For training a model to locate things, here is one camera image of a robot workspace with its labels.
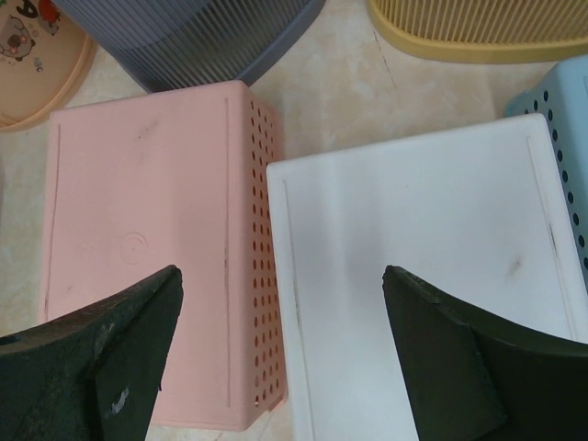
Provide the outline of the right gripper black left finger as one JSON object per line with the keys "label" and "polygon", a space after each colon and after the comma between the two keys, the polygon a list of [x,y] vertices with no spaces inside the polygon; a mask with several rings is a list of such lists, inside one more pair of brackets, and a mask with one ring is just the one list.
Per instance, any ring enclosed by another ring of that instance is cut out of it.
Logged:
{"label": "right gripper black left finger", "polygon": [[143,440],[183,301],[167,266],[1,339],[4,440]]}

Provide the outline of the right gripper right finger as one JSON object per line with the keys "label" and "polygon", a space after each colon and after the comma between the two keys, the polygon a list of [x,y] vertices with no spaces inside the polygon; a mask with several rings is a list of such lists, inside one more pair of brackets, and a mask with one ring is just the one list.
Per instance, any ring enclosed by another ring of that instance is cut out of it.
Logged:
{"label": "right gripper right finger", "polygon": [[382,282],[419,439],[586,439],[586,344],[506,320],[400,266]]}

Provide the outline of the white plastic basket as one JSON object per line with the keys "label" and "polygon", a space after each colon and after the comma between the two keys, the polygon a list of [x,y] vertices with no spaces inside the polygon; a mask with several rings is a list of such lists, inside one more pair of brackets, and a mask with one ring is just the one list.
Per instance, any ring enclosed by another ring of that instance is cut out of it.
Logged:
{"label": "white plastic basket", "polygon": [[512,322],[587,339],[548,125],[530,114],[269,165],[293,433],[414,440],[388,266]]}

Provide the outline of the pink plastic basket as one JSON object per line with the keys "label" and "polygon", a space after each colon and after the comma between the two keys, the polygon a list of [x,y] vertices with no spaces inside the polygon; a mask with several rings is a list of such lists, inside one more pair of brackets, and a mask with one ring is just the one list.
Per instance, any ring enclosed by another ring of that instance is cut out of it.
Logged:
{"label": "pink plastic basket", "polygon": [[282,155],[279,113],[240,81],[51,115],[38,319],[177,266],[155,424],[243,431],[286,399],[266,177]]}

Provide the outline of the blue plastic basket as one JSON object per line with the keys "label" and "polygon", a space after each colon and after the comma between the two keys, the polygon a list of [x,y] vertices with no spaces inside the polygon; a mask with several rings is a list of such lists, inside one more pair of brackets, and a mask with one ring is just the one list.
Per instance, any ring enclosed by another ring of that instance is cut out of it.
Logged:
{"label": "blue plastic basket", "polygon": [[548,124],[582,274],[587,275],[587,57],[558,62],[511,98],[506,117],[539,113]]}

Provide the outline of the peach capybara print bucket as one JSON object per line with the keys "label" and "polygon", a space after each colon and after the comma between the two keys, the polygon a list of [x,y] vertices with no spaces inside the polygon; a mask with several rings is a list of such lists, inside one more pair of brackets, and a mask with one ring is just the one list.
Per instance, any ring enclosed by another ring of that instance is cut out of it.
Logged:
{"label": "peach capybara print bucket", "polygon": [[1,131],[20,131],[64,107],[97,44],[54,1],[1,3]]}

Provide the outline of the grey slatted waste bin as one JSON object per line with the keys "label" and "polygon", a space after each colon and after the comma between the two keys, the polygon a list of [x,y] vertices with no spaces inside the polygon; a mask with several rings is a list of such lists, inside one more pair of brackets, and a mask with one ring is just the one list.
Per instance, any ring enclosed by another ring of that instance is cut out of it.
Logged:
{"label": "grey slatted waste bin", "polygon": [[147,92],[240,80],[252,85],[324,3],[313,0],[94,0],[56,6]]}

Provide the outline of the yellow slatted waste bin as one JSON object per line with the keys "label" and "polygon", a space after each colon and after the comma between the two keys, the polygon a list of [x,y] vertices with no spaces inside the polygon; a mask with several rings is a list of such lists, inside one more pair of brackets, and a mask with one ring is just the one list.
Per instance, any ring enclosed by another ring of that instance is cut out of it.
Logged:
{"label": "yellow slatted waste bin", "polygon": [[368,1],[376,31],[440,62],[553,62],[587,52],[585,1]]}

